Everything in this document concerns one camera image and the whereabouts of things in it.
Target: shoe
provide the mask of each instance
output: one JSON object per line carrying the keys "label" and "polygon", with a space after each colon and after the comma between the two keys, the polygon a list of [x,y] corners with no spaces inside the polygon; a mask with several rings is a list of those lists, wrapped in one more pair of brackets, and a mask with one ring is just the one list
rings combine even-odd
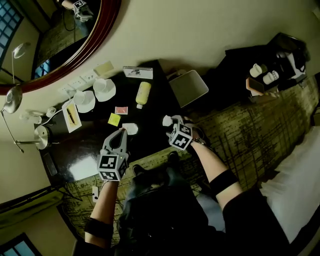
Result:
{"label": "shoe", "polygon": [[172,167],[179,167],[179,155],[177,151],[172,151],[168,155],[168,165]]}
{"label": "shoe", "polygon": [[137,177],[141,174],[144,174],[146,172],[145,169],[143,169],[139,164],[135,164],[133,167],[132,167],[132,170],[133,170],[133,173],[134,175]]}

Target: yellow sticky note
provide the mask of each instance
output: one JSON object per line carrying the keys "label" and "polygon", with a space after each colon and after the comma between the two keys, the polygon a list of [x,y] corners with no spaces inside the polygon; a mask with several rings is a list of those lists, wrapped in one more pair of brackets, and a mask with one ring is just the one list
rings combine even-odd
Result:
{"label": "yellow sticky note", "polygon": [[118,126],[120,122],[120,115],[111,113],[108,124],[113,125],[113,126]]}

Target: wooden mirror frame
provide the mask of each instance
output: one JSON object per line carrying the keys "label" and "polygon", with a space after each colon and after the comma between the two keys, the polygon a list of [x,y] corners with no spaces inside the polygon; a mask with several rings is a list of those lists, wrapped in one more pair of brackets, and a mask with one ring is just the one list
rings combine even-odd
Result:
{"label": "wooden mirror frame", "polygon": [[[120,5],[121,0],[101,0],[96,24],[81,48],[63,65],[52,72],[29,82],[17,83],[16,85],[21,86],[23,93],[31,92],[58,81],[78,68],[106,39],[118,16]],[[13,86],[13,84],[0,84],[0,95],[6,95]]]}

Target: patterned carpet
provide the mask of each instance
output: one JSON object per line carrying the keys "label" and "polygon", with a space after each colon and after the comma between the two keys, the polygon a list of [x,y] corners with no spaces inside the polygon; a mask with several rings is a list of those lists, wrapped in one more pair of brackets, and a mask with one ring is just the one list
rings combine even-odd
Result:
{"label": "patterned carpet", "polygon": [[[211,146],[237,175],[241,187],[247,190],[291,153],[309,130],[310,116],[318,101],[318,87],[312,77],[281,92],[279,98],[266,103],[239,103],[223,111],[211,111],[202,116],[193,113],[190,117],[204,130]],[[122,202],[134,176],[132,166],[139,164],[147,170],[152,169],[165,163],[168,153],[173,150],[175,149],[170,147],[130,163],[119,184],[113,244],[119,241],[116,221],[122,214]],[[207,180],[200,161],[186,151],[178,153],[183,177],[194,190],[201,190],[199,182],[207,183]],[[75,197],[82,198],[82,201],[65,197],[62,204],[64,213],[82,237],[86,220],[94,207],[90,194],[95,184],[102,184],[98,175],[68,184],[69,191]]]}

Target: window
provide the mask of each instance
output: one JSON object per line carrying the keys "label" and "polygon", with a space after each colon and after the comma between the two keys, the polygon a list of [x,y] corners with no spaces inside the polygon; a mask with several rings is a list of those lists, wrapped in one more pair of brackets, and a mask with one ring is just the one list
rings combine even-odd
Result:
{"label": "window", "polygon": [[40,78],[50,72],[50,60],[46,60],[44,63],[42,63],[40,66],[38,66],[35,69],[34,78]]}
{"label": "window", "polygon": [[22,19],[9,0],[0,0],[0,66]]}
{"label": "window", "polygon": [[25,233],[0,245],[1,256],[41,256]]}

